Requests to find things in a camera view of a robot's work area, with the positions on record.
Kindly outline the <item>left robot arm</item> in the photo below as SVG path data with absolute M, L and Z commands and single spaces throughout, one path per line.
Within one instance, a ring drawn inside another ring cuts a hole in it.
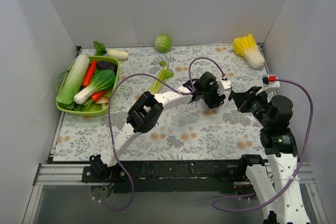
M 223 78 L 217 81 L 213 74 L 206 72 L 200 78 L 189 80 L 168 92 L 144 92 L 128 111 L 126 122 L 116 137 L 110 128 L 112 144 L 101 154 L 90 156 L 93 175 L 100 182 L 108 181 L 112 175 L 110 167 L 118 163 L 118 158 L 137 137 L 156 126 L 162 112 L 198 100 L 203 100 L 209 109 L 217 108 L 224 103 L 225 91 L 231 87 L 229 80 Z

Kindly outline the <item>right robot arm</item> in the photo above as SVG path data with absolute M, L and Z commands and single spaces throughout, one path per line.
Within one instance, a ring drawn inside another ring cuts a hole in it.
M 310 223 L 304 208 L 299 178 L 298 149 L 289 128 L 292 101 L 283 95 L 271 99 L 262 87 L 246 92 L 232 91 L 237 110 L 251 113 L 261 124 L 260 141 L 272 171 L 268 176 L 263 159 L 258 155 L 242 155 L 238 176 L 250 181 L 262 205 L 264 223 Z

